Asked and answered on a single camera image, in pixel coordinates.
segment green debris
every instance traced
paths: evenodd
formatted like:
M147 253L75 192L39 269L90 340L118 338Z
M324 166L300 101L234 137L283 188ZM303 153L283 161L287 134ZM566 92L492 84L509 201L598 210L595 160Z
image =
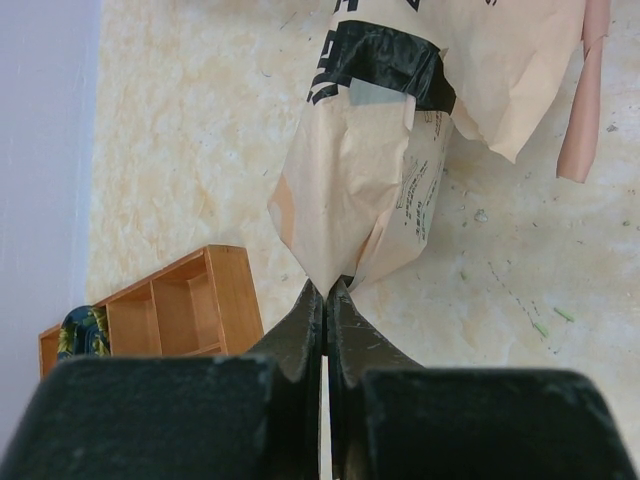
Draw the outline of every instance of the green debris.
M571 315L568 312L565 312L561 308L556 307L556 308L553 309L553 311L556 312L558 315L560 315L562 318L564 318L567 322L573 323L573 322L576 321L576 319L575 319L575 317L573 315Z
M542 335L544 338L547 338L549 336L549 330L547 330L547 327L545 327L544 325L534 323L533 326L540 332L540 335Z

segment white wall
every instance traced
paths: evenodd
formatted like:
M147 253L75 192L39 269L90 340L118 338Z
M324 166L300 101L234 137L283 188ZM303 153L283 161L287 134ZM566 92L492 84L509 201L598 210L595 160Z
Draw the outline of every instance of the white wall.
M84 301L99 0L0 0L0 454Z

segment black tape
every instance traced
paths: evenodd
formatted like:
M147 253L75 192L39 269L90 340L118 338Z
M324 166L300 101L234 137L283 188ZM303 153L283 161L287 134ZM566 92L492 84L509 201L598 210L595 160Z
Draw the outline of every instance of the black tape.
M318 60L317 68L327 68L328 64L329 64L328 58L320 58L320 60Z
M420 8L420 0L407 0L407 3L411 5L411 8L416 12L418 11L418 8Z
M324 88L321 88L313 96L311 96L312 93L309 92L309 97L311 97L311 100L313 101L313 104L315 105L316 103L318 103L323 98L335 97L337 94L338 94L338 85L336 83L333 83L333 84L328 85L328 86L326 86Z
M358 0L337 0L336 8L333 10L333 13L336 13L338 10L340 10L340 4L343 2L349 2L347 4L347 12L355 12L356 10L358 10Z
M340 22L335 35L333 32L327 34L323 55L329 50L331 41L328 62L322 62L326 64L322 81L345 85L345 77L357 78L413 95L416 110L451 114L456 95L444 77L440 49L431 42L357 20ZM337 95L337 86L329 93ZM320 92L313 95L314 104L331 96L319 95Z

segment tiled floor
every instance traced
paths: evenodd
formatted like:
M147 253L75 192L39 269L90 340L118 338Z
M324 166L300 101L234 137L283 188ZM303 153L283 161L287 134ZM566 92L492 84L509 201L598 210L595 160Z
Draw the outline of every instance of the tiled floor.
M104 2L90 301L203 244L231 243L249 250L265 330L287 312L305 276L275 235L266 200L334 4ZM614 0L598 159L586 185L554 178L576 52L517 165L454 135L426 251L354 294L362 313L425 365L587 374L636 462L639 14L637 2ZM488 222L474 221L478 209Z

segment paper bag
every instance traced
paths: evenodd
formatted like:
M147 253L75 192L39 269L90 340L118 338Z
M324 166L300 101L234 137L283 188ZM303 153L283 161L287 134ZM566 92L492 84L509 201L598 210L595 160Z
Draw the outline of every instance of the paper bag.
M357 285L420 254L452 119L515 158L557 93L584 9L585 0L337 1L269 203L323 295L341 274Z
M611 0L587 0L582 39L584 66L571 106L556 175L584 183L596 158L600 126L600 77L604 37L609 29Z

